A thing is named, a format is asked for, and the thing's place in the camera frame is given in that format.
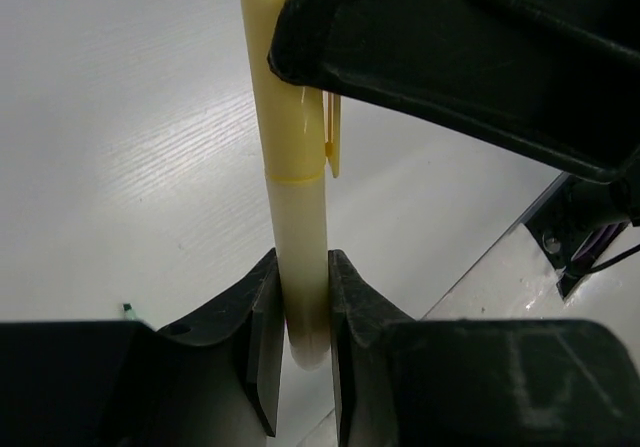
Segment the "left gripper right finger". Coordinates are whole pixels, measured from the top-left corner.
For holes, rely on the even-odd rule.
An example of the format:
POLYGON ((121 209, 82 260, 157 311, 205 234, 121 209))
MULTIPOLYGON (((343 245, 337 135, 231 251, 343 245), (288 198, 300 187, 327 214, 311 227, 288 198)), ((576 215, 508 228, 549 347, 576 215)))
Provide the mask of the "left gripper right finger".
POLYGON ((418 321, 329 254, 342 446, 635 446, 639 375, 586 320, 418 321))

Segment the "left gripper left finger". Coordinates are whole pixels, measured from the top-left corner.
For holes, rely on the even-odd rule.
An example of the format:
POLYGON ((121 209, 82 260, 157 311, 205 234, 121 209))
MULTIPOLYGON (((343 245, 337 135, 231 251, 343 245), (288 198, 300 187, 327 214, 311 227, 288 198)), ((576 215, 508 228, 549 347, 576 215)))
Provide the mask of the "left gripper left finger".
POLYGON ((263 446, 277 426, 276 256, 186 316, 5 322, 5 446, 263 446))

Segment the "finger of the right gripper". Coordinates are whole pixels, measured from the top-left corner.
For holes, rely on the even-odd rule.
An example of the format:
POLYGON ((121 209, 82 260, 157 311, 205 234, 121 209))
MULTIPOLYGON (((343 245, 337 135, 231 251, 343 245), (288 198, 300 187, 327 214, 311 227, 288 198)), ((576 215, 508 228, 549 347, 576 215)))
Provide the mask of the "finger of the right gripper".
POLYGON ((639 155, 639 0, 286 0, 268 60, 594 182, 639 155))

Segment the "yellow pastel marker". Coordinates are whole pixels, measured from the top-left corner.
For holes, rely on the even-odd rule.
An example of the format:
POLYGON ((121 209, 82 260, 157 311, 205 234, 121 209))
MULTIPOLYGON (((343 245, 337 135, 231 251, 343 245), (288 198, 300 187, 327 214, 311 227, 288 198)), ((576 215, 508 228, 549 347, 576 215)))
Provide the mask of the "yellow pastel marker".
POLYGON ((291 354, 314 370, 330 349, 325 179, 269 179, 267 191, 291 354))

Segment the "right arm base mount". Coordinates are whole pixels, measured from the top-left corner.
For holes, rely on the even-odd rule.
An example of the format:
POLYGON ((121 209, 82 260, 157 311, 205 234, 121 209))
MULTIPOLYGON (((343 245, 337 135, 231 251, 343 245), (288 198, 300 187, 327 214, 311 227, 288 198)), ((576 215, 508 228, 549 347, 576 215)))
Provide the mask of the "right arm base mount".
POLYGON ((639 170, 610 184, 562 174, 525 212, 523 223, 558 276, 567 298, 623 231, 639 225, 639 170))

